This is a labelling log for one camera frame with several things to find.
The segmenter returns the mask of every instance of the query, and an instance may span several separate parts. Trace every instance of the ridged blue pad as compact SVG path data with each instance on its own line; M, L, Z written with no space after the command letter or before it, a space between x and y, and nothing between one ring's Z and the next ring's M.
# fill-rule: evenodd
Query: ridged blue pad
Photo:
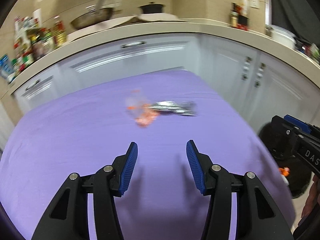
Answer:
M310 134L311 131L309 129L309 126L305 122L302 122L288 114L283 119L294 124L295 126L298 126L303 132Z
M204 173L190 142L187 142L187 157L196 187L203 194L205 192Z
M134 143L134 145L131 149L131 152L129 154L129 157L127 159L127 162L125 163L123 171L120 175L119 192L122 196L123 196L124 192L126 192L129 187L129 183L131 180L134 166L137 161L137 157L138 157L138 145L136 143Z

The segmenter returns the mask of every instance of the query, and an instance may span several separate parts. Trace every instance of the countertop edge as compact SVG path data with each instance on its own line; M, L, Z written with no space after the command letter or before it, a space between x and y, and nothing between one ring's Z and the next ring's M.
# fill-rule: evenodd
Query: countertop edge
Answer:
M156 22L112 28L72 41L33 63L33 65L22 72L15 79L14 84L11 87L8 86L8 90L3 91L0 96L2 98L6 93L11 95L39 72L80 51L116 40L160 33L203 33L243 43L282 60L320 88L319 65L299 52L273 41L263 34L260 35L221 25L188 22Z

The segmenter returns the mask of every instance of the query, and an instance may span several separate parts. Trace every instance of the table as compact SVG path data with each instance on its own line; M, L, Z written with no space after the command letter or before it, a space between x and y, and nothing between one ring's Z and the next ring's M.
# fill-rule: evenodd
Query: table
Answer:
M150 102L192 100L197 115L161 115L141 128L125 104L135 89ZM293 223L290 192L268 150L228 103L198 76L183 70L100 84L28 112L11 134L0 161L0 202L30 240L70 173L93 174L125 154L135 141L139 152L129 189L115 199L124 239L198 240L210 197L196 189L186 157L190 139L199 152L229 172L253 171L288 224ZM91 195L88 216L91 239L96 239ZM234 239L235 218L233 207L229 239Z

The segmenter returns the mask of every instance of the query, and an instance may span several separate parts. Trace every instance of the blue package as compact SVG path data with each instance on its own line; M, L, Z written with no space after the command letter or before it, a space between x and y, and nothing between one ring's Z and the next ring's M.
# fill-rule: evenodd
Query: blue package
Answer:
M11 61L7 54L5 54L0 59L0 75L7 79L7 77L14 72L13 67L11 65Z

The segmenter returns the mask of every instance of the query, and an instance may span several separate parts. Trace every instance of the drawer handle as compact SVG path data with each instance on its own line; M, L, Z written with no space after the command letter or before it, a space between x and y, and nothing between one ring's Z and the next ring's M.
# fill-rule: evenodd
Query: drawer handle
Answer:
M261 85L261 79L263 77L263 72L265 69L266 65L264 63L261 63L261 66L259 67L258 71L257 71L257 77L256 77L256 81L254 83L254 86L256 88L258 88Z
M147 43L146 41L137 41L137 42L133 42L133 43L128 43L128 44L122 45L121 48L125 49L125 48L140 46L140 45L143 45L143 44L146 44L146 43Z
M26 91L28 91L29 89L33 88L33 87L34 87L35 85L37 85L39 82L40 82L40 79L34 81L32 85L30 85L30 86L28 86L28 87L26 88Z
M252 59L250 57L247 57L244 62L244 66L242 69L242 78L241 78L243 81L246 81L248 79L251 61L252 61Z

